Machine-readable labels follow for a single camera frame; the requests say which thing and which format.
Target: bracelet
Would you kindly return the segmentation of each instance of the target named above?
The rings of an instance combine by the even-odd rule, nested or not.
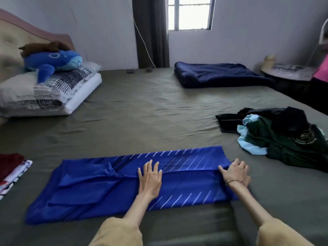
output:
[[[227,182],[227,185],[228,185],[230,182],[233,182],[233,181],[237,181],[237,182],[243,183],[243,180],[241,180],[241,179],[233,179],[233,180],[228,181],[228,182]]]

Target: window frame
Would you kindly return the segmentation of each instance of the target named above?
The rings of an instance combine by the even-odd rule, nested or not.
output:
[[[202,4],[181,4],[180,0],[174,0],[174,5],[168,5],[169,7],[174,7],[174,29],[169,30],[169,32],[175,32],[175,31],[205,31],[205,30],[211,30],[212,29],[212,23],[213,23],[213,13],[214,13],[214,5],[215,0],[210,1],[210,13],[208,16],[207,21],[207,28],[196,28],[196,29],[179,29],[179,8],[180,6],[200,6],[207,3]]]

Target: dark red cloth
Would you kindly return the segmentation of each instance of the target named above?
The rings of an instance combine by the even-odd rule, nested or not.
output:
[[[0,154],[0,181],[14,171],[23,160],[24,156],[19,153]]]

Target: tufted headboard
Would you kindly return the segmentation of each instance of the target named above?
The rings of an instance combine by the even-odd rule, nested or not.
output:
[[[0,82],[21,73],[23,59],[18,48],[27,43],[62,41],[72,48],[68,34],[53,34],[37,28],[0,8]],[[0,125],[6,119],[0,117]]]

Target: curtain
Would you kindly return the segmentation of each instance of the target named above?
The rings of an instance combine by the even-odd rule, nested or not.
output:
[[[156,67],[170,67],[165,0],[132,0],[133,17]],[[139,68],[152,66],[136,27]]]

